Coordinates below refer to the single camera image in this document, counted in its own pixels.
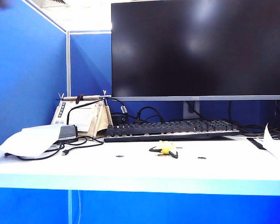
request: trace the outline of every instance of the paper sheet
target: paper sheet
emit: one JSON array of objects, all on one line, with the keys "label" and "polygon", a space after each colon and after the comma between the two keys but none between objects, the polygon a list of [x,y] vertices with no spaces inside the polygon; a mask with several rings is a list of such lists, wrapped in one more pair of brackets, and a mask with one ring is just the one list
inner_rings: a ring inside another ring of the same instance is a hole
[{"label": "paper sheet", "polygon": [[[91,101],[82,101],[79,105],[90,103]],[[77,106],[74,101],[61,101],[59,105],[58,116],[54,117],[52,124],[66,124],[67,114],[70,109]],[[93,114],[95,112],[94,108],[96,104],[88,105],[85,107],[77,108],[70,112],[69,125],[76,125],[78,131],[87,132],[91,125]]]},{"label": "paper sheet", "polygon": [[265,128],[264,138],[263,138],[263,148],[273,154],[276,158],[280,159],[280,140],[274,140],[268,129],[267,125]]},{"label": "paper sheet", "polygon": [[23,128],[0,145],[0,151],[18,156],[36,157],[59,138],[61,125]]}]

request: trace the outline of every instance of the yellow figurine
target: yellow figurine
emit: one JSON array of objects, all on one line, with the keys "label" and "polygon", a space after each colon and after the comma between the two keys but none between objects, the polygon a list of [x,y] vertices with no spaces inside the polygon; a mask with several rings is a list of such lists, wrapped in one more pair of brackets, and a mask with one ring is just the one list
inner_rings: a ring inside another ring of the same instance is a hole
[{"label": "yellow figurine", "polygon": [[159,145],[149,149],[150,152],[158,152],[166,155],[171,155],[173,158],[178,158],[178,153],[172,153],[171,150],[175,149],[171,141],[159,141]]}]

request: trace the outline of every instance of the black keyboard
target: black keyboard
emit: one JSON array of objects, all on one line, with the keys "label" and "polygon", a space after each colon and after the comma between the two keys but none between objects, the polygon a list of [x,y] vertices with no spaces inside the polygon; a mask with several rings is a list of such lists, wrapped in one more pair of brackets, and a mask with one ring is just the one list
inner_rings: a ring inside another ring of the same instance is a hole
[{"label": "black keyboard", "polygon": [[237,134],[237,126],[224,120],[184,120],[109,126],[105,133],[105,142],[209,139]]}]

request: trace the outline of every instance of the white desk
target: white desk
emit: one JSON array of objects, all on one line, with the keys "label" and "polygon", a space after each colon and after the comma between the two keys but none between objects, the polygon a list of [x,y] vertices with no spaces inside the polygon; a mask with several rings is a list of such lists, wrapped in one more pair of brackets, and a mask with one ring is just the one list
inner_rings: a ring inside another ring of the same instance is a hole
[{"label": "white desk", "polygon": [[0,152],[0,188],[280,196],[280,161],[233,138],[177,141],[178,159],[149,152],[155,142],[105,143],[42,161]]}]

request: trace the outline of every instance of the computer monitor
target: computer monitor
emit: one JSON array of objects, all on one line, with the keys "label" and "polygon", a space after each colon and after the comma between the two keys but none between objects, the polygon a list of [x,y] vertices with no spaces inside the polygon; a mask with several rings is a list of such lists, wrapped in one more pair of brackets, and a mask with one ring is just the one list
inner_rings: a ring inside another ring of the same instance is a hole
[{"label": "computer monitor", "polygon": [[280,100],[280,0],[113,3],[112,96]]}]

